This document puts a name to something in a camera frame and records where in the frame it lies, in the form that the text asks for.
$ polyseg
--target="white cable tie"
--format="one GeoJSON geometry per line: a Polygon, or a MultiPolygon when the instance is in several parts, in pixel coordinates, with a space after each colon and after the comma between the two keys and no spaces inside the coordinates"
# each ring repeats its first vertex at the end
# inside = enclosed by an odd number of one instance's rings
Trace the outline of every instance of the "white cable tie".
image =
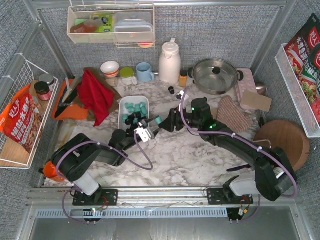
{"type": "Polygon", "coordinates": [[[2,76],[1,78],[8,78],[8,79],[11,79],[13,82],[15,82],[15,80],[10,75],[2,76]]]}
{"type": "Polygon", "coordinates": [[[20,55],[21,57],[23,57],[23,58],[24,58],[24,60],[27,60],[27,59],[25,58],[25,56],[24,56],[24,54],[23,54],[22,52],[20,52],[20,53],[16,53],[15,55],[20,55]]]}

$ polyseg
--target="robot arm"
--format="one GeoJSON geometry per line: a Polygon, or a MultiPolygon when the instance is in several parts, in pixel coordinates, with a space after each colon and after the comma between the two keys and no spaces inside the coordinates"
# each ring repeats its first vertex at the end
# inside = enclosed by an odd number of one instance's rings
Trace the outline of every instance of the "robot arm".
{"type": "MultiPolygon", "coordinates": [[[[185,120],[190,127],[199,129],[201,132],[215,131],[235,134],[226,125],[213,119],[210,106],[207,104],[206,98],[194,99],[191,102],[191,107],[192,113],[187,113],[185,109],[181,110],[183,111],[185,120]]],[[[179,108],[172,108],[168,117],[159,125],[159,128],[171,133],[175,128],[177,131],[180,131],[183,127],[184,123],[182,122],[179,108]]],[[[218,146],[232,152],[248,163],[255,170],[256,189],[266,199],[270,201],[277,200],[293,185],[289,176],[286,175],[285,172],[270,158],[261,152],[257,152],[254,148],[248,146],[244,142],[224,134],[200,134],[200,137],[214,146],[218,146]]],[[[287,155],[281,148],[276,147],[271,150],[269,148],[262,147],[262,150],[276,158],[282,165],[284,165],[294,179],[297,179],[287,155]]]]}
{"type": "MultiPolygon", "coordinates": [[[[210,106],[207,104],[206,98],[197,98],[191,102],[192,113],[187,113],[185,109],[172,108],[168,117],[159,125],[160,129],[164,129],[172,133],[175,129],[180,131],[184,127],[179,109],[183,111],[184,117],[188,125],[192,128],[199,129],[201,132],[221,132],[233,133],[226,125],[213,119],[210,106]]],[[[153,119],[143,120],[138,124],[135,130],[140,136],[138,141],[148,141],[154,138],[159,130],[151,132],[148,128],[148,122],[153,119]]],[[[277,166],[270,158],[257,152],[252,147],[230,136],[223,134],[200,134],[200,137],[220,148],[224,148],[236,156],[247,162],[254,170],[255,186],[259,193],[270,201],[277,200],[284,192],[286,192],[293,184],[289,176],[277,166]]],[[[90,139],[84,134],[78,134],[52,156],[52,163],[57,165],[63,155],[75,146],[88,142],[90,139]]],[[[125,150],[135,145],[134,137],[125,131],[118,129],[112,134],[109,146],[117,149],[125,156],[125,150]]],[[[263,147],[262,150],[276,158],[293,176],[297,177],[287,158],[287,155],[281,148],[269,149],[263,147]]],[[[87,172],[93,161],[104,162],[114,167],[120,166],[125,158],[110,148],[96,143],[87,144],[77,148],[62,162],[59,170],[72,183],[76,184],[89,198],[92,204],[97,203],[102,197],[101,186],[87,172]]]]}

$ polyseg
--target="woven coaster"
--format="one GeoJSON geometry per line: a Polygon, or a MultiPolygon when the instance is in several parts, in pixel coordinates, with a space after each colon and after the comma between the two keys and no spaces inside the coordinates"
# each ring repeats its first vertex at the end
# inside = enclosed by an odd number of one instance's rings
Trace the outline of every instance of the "woven coaster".
{"type": "Polygon", "coordinates": [[[244,116],[230,96],[222,98],[217,120],[227,125],[235,133],[242,133],[248,130],[252,124],[249,116],[244,116]]]}

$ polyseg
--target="stainless steel pot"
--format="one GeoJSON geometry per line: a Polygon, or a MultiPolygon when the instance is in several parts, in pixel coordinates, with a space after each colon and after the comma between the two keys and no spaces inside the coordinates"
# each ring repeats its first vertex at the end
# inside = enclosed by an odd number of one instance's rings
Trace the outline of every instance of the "stainless steel pot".
{"type": "Polygon", "coordinates": [[[237,71],[230,63],[218,58],[198,62],[192,73],[198,89],[211,95],[225,94],[244,78],[242,71],[237,71]]]}

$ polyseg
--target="white thermos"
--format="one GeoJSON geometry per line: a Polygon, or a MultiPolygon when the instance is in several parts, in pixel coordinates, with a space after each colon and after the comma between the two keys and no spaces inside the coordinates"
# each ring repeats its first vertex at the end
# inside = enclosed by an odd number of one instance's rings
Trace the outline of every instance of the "white thermos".
{"type": "Polygon", "coordinates": [[[162,45],[162,53],[159,60],[159,78],[161,81],[175,85],[179,81],[181,70],[181,58],[179,46],[175,38],[162,45]]]}

